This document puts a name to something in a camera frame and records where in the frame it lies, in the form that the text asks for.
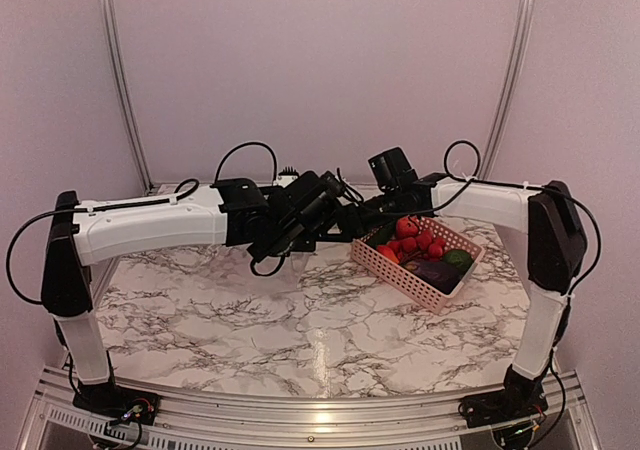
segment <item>white backdrop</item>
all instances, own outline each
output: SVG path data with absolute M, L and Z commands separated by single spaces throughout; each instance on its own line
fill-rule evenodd
M 400 145 L 422 173 L 446 146 L 483 146 L 518 0 L 114 0 L 154 182 L 211 178 L 248 139 L 282 165 L 341 166 Z M 263 150 L 225 176 L 264 180 Z

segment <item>pink basket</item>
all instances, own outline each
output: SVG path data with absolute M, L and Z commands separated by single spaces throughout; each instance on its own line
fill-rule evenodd
M 400 265 L 393 263 L 377 250 L 367 245 L 367 240 L 371 238 L 375 232 L 353 243 L 351 247 L 351 258 L 366 267 L 377 277 L 380 277 L 391 286 L 400 290 L 416 303 L 419 303 L 433 313 L 439 313 L 460 292 L 469 275 L 473 273 L 476 265 L 482 260 L 482 257 L 484 257 L 485 251 L 480 245 L 476 245 L 468 238 L 465 238 L 432 218 L 420 218 L 418 220 L 421 231 L 428 228 L 434 237 L 444 238 L 447 242 L 444 247 L 445 251 L 451 250 L 452 248 L 459 248 L 466 250 L 473 257 L 473 265 L 449 295 L 441 293 L 437 288 L 432 287 L 424 280 L 416 277 Z

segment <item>marble table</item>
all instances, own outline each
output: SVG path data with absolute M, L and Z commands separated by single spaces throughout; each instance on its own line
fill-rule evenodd
M 319 244 L 267 279 L 250 274 L 242 248 L 124 257 L 98 309 L 116 374 L 203 391 L 318 398 L 499 383 L 524 329 L 526 292 L 492 226 L 443 222 L 486 255 L 439 315 L 351 261 L 347 244 Z

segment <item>white wall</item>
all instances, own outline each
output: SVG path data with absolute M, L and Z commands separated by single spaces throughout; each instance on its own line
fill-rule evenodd
M 60 191 L 139 195 L 98 0 L 0 0 L 0 260 L 17 227 Z M 28 232 L 15 278 L 39 298 L 47 224 Z M 61 355 L 51 318 L 0 278 L 0 446 L 14 448 L 45 363 Z
M 638 447 L 640 417 L 639 22 L 640 0 L 536 0 L 492 174 L 565 180 L 598 217 L 602 263 L 576 290 L 560 357 L 578 370 L 603 448 L 617 450 Z
M 114 0 L 156 182 L 211 179 L 237 143 L 283 165 L 371 180 L 367 158 L 402 146 L 441 168 L 456 138 L 484 145 L 518 0 Z M 264 180 L 264 150 L 224 175 Z

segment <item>vertical metal post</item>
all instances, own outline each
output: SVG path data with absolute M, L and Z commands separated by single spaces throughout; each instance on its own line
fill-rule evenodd
M 480 178 L 487 178 L 489 176 L 498 155 L 498 148 L 504 135 L 509 110 L 511 108 L 511 101 L 524 63 L 529 33 L 531 31 L 533 3 L 534 0 L 520 0 L 507 73 L 502 86 L 498 108 L 496 109 L 496 114 L 493 119 L 489 140 L 484 150 L 482 166 L 479 172 Z
M 136 123 L 133 106 L 131 105 L 131 99 L 129 97 L 129 89 L 127 87 L 124 65 L 122 63 L 122 53 L 120 51 L 120 42 L 118 39 L 118 27 L 116 24 L 113 0 L 100 0 L 100 3 L 102 5 L 104 26 L 107 43 L 109 45 L 111 66 L 116 79 L 116 88 L 118 90 L 118 98 L 120 100 L 120 107 L 124 117 L 127 136 L 129 137 L 129 144 L 131 145 L 131 151 L 136 165 L 136 170 L 138 172 L 138 177 L 144 186 L 145 193 L 148 193 L 153 188 L 153 182 L 151 181 L 149 167 L 144 156 L 142 141 L 140 140 L 140 134 L 138 132 L 138 124 Z

